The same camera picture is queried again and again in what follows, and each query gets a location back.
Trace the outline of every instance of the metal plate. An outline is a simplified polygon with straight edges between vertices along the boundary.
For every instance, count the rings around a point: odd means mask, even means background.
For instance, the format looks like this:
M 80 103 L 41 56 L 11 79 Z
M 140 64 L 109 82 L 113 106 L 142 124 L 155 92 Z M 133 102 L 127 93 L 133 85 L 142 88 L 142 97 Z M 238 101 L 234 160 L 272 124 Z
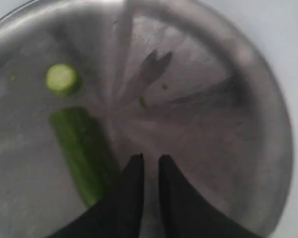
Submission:
M 78 94 L 46 90 L 57 62 L 80 72 Z M 46 236 L 85 211 L 47 122 L 68 105 L 100 118 L 122 168 L 144 153 L 142 238 L 163 237 L 162 154 L 232 219 L 263 236 L 276 227 L 292 172 L 286 107 L 265 61 L 208 8 L 41 0 L 0 20 L 0 238 Z

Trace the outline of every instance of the cucumber piece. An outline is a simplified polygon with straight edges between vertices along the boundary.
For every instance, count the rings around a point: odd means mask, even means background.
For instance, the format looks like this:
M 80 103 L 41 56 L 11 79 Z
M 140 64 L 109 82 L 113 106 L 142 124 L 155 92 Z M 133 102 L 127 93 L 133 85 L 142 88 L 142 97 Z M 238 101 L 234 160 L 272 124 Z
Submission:
M 65 63 L 58 63 L 48 68 L 45 83 L 48 89 L 58 96 L 68 96 L 76 92 L 80 86 L 76 70 Z
M 49 121 L 81 198 L 93 206 L 120 174 L 98 121 L 81 107 L 54 112 Z

